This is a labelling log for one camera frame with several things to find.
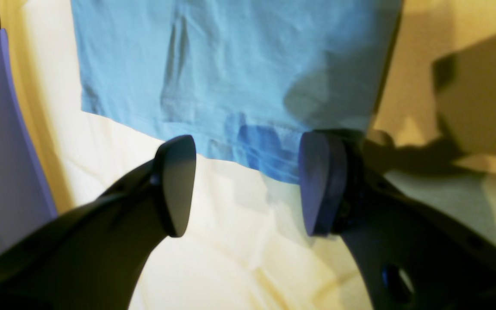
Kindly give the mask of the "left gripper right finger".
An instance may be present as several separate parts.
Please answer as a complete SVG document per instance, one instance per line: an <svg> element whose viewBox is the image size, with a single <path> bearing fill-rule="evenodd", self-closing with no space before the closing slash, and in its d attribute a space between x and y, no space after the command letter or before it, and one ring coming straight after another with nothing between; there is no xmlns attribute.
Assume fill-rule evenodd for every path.
<svg viewBox="0 0 496 310"><path fill-rule="evenodd" d="M298 153L304 226L339 236L375 310L496 310L496 246L407 197L337 131L305 132Z"/></svg>

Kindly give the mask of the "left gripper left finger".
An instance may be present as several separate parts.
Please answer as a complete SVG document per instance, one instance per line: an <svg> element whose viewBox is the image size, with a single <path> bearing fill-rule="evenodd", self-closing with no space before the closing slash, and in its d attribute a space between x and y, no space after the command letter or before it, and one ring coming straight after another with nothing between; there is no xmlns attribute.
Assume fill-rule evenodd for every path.
<svg viewBox="0 0 496 310"><path fill-rule="evenodd" d="M0 255L0 310L126 310L150 254L186 232L192 136L163 143L93 202Z"/></svg>

